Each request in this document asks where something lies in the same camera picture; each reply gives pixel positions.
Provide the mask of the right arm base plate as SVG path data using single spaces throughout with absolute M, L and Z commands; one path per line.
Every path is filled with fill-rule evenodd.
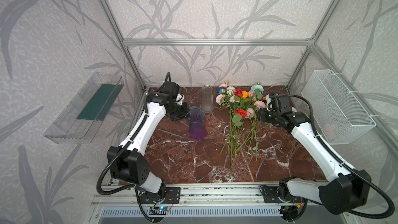
M 263 197 L 264 203 L 293 204 L 293 205 L 304 203 L 304 200 L 302 198 L 292 196 L 282 186 L 261 185 L 259 190 Z

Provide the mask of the purple glass vase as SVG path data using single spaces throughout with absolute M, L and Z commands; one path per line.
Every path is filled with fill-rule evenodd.
M 189 136 L 195 141 L 202 141 L 206 137 L 206 128 L 204 123 L 205 113 L 200 107 L 190 108 L 188 117 Z

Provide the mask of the light blue flower stem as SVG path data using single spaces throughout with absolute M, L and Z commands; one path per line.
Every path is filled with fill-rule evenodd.
M 264 88 L 260 84 L 255 84 L 250 88 L 248 92 L 247 100 L 249 100 L 248 107 L 246 109 L 246 118 L 254 118 L 257 112 L 263 108 L 266 108 L 264 100 Z

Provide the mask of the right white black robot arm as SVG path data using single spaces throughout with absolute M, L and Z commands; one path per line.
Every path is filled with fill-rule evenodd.
M 260 109 L 258 120 L 286 129 L 316 161 L 326 181 L 322 183 L 294 177 L 282 179 L 276 190 L 279 201 L 289 203 L 294 198 L 302 198 L 305 202 L 324 206 L 334 215 L 347 212 L 368 219 L 392 216 L 396 210 L 392 199 L 372 183 L 369 173 L 352 167 L 324 140 L 316 129 L 313 108 L 307 99 L 298 97 L 308 105 L 308 115 L 293 112 L 290 104 L 292 97 L 291 94 L 270 96 L 268 106 Z M 370 189 L 386 200 L 388 208 L 383 213 L 356 211 L 356 208 L 366 205 Z

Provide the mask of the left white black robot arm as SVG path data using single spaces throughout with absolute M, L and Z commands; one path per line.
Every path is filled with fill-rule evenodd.
M 96 190 L 100 195 L 113 195 L 134 188 L 155 199 L 165 198 L 165 182 L 150 171 L 145 152 L 154 131 L 164 117 L 178 121 L 189 116 L 189 106 L 179 90 L 178 84 L 164 82 L 160 88 L 146 94 L 142 114 L 132 131 L 119 146 L 112 146 L 107 152 L 108 165 L 96 184 Z M 114 190 L 103 189 L 102 182 L 106 174 L 125 182 L 126 185 Z

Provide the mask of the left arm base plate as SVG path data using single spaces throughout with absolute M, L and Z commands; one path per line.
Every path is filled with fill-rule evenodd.
M 158 193 L 140 192 L 138 196 L 141 204 L 154 204 L 159 201 L 166 204 L 178 204 L 181 196 L 181 188 L 166 186 L 161 188 Z

